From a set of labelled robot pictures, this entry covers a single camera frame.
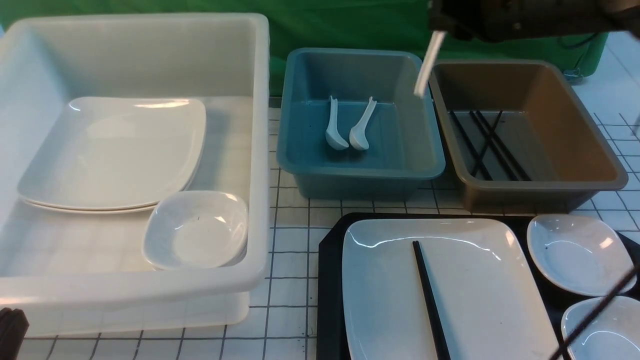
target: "ceramic dish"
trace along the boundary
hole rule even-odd
[[[223,192],[179,192],[149,218],[142,254],[157,269],[214,268],[234,260],[246,243],[248,210]]]
[[[569,307],[562,317],[562,335],[567,337],[602,298]],[[616,297],[569,346],[573,360],[640,359],[640,302]]]
[[[30,206],[35,206],[36,208],[55,211],[58,213],[68,213],[68,214],[85,214],[85,215],[113,215],[113,214],[130,214],[130,213],[138,213],[140,211],[149,211],[153,210],[156,205],[142,206],[140,208],[128,208],[128,209],[117,209],[117,210],[77,210],[77,209],[65,209],[65,208],[54,208],[52,206],[44,206],[40,204],[35,204],[34,202],[28,202],[27,204]]]
[[[53,125],[18,193],[76,210],[157,204],[191,179],[205,133],[198,100],[78,98]]]
[[[585,296],[604,296],[634,265],[607,224],[591,217],[549,214],[527,229],[531,258],[556,286]],[[623,289],[636,284],[634,277]]]
[[[511,229],[488,219],[381,219],[345,234],[352,360],[436,359],[412,241],[419,240],[451,359],[548,359],[557,348]]]

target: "teal plastic bin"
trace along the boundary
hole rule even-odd
[[[314,199],[405,200],[445,167],[431,98],[413,86],[420,59],[410,53],[298,49],[287,59],[277,158],[300,193]],[[338,100],[338,132],[348,141],[369,97],[369,149],[331,148],[324,137],[329,96]]]

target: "black chopstick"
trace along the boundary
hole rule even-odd
[[[569,345],[571,345],[577,338],[578,336],[580,336],[580,334],[582,334],[582,332],[584,331],[584,329],[587,328],[587,326],[589,326],[589,324],[595,320],[595,318],[598,317],[598,315],[600,315],[600,313],[602,313],[602,311],[604,311],[604,309],[607,308],[607,306],[609,306],[609,304],[611,303],[611,301],[613,301],[613,299],[618,296],[618,294],[622,291],[622,289],[629,283],[629,281],[631,281],[631,279],[633,279],[633,277],[640,273],[640,263],[637,263],[633,269],[629,270],[625,276],[622,277],[622,279],[620,279],[620,281],[618,281],[618,283],[613,287],[613,289],[611,289],[609,291],[609,293],[607,294],[607,296],[605,296],[596,307],[594,307],[591,312],[589,314],[587,314],[587,316],[585,316],[582,321],[578,324],[578,326],[575,327],[575,329],[569,334],[569,336],[566,337],[566,339],[564,339],[563,343],[560,344],[560,346],[558,346],[558,349],[556,350],[556,352],[554,352],[553,355],[551,355],[551,357],[549,358],[549,360],[557,360],[558,358],[560,358],[560,355],[565,354],[567,349],[569,349]]]
[[[493,180],[491,178],[491,175],[489,174],[489,171],[486,169],[484,163],[482,162],[482,159],[478,155],[476,148],[474,147],[474,143],[471,142],[471,139],[469,138],[469,135],[467,135],[465,128],[462,127],[462,124],[460,124],[460,120],[458,120],[456,113],[453,111],[450,111],[449,114],[451,115],[451,120],[453,120],[453,123],[456,124],[456,126],[458,127],[458,130],[460,131],[460,135],[462,136],[462,140],[465,142],[465,144],[467,145],[467,148],[469,149],[469,154],[471,154],[473,159],[476,161],[476,164],[480,166],[480,172],[482,172],[482,175],[484,175],[484,179]]]
[[[478,128],[478,131],[480,131],[480,133],[484,137],[484,140],[486,141],[486,144],[489,145],[491,147],[491,150],[493,150],[493,152],[495,153],[495,158],[500,163],[500,166],[502,167],[502,169],[507,173],[507,176],[509,177],[509,180],[518,181],[518,177],[513,172],[513,170],[511,169],[511,167],[507,163],[507,161],[500,155],[500,151],[498,150],[498,148],[493,143],[493,138],[492,138],[493,136],[486,132],[486,130],[484,129],[483,125],[480,124],[480,120],[478,120],[478,118],[474,115],[473,111],[470,111],[469,115],[471,115],[471,120],[473,120],[473,123]]]
[[[480,160],[484,159],[484,155],[486,154],[486,151],[489,149],[489,144],[492,143],[493,141],[493,136],[495,135],[495,130],[498,128],[498,124],[500,124],[501,116],[502,116],[502,110],[500,110],[500,112],[498,113],[498,116],[495,118],[495,122],[493,123],[489,131],[489,137],[485,140],[484,145],[480,149],[480,154],[479,154]],[[477,173],[478,173],[478,164],[476,163],[474,165],[473,170],[471,171],[471,176],[475,177]]]
[[[418,273],[420,274],[420,282],[422,283],[422,292],[424,293],[424,301],[427,304],[427,313],[429,314],[429,323],[431,323],[431,332],[433,333],[433,342],[436,345],[436,355],[438,360],[451,360],[449,355],[449,347],[447,339],[442,330],[442,322],[438,314],[438,306],[433,297],[433,289],[429,282],[429,274],[427,267],[424,265],[424,257],[422,256],[422,248],[419,241],[413,242],[413,252],[415,253],[415,262],[418,265]]]
[[[473,114],[473,111],[470,111],[470,113],[472,117],[475,117],[475,115]],[[480,111],[476,111],[476,114],[477,114],[477,117],[483,122],[483,124],[486,127],[489,127],[489,122],[484,118],[484,115],[482,115]],[[518,162],[518,160],[516,160],[515,156],[513,156],[513,153],[509,151],[509,148],[507,147],[507,145],[504,145],[504,142],[502,142],[502,139],[500,138],[500,136],[497,133],[493,135],[494,135],[493,139],[495,140],[495,143],[498,144],[498,147],[500,147],[500,149],[502,149],[504,154],[507,156],[507,159],[513,164],[513,167],[515,167],[518,174],[520,174],[520,177],[524,181],[531,181],[531,178],[529,177],[529,175],[527,175],[527,172],[522,168],[522,166],[520,166],[520,163]]]

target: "green backdrop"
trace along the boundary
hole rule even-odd
[[[0,24],[7,29],[26,17],[95,13],[262,13],[271,32],[271,93],[278,95],[287,55],[299,47],[390,49],[422,57],[431,36],[426,9],[427,0],[0,0]],[[567,50],[555,38],[500,44],[448,38],[440,57],[540,59],[588,76],[596,69],[605,39],[601,35]]]

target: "white tiled surface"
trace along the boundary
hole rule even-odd
[[[601,218],[640,242],[640,142],[631,125],[640,114],[640,43],[612,34],[594,76],[574,89],[625,166],[620,192],[598,194],[576,214]],[[450,174],[428,182],[405,202],[316,201],[301,197],[293,176],[275,161],[279,109],[269,110],[272,221],[269,277],[251,292],[248,318],[237,325],[166,331],[88,334],[25,340],[20,360],[310,360],[316,354],[318,243],[351,212],[468,214]],[[534,212],[526,205],[520,210]]]

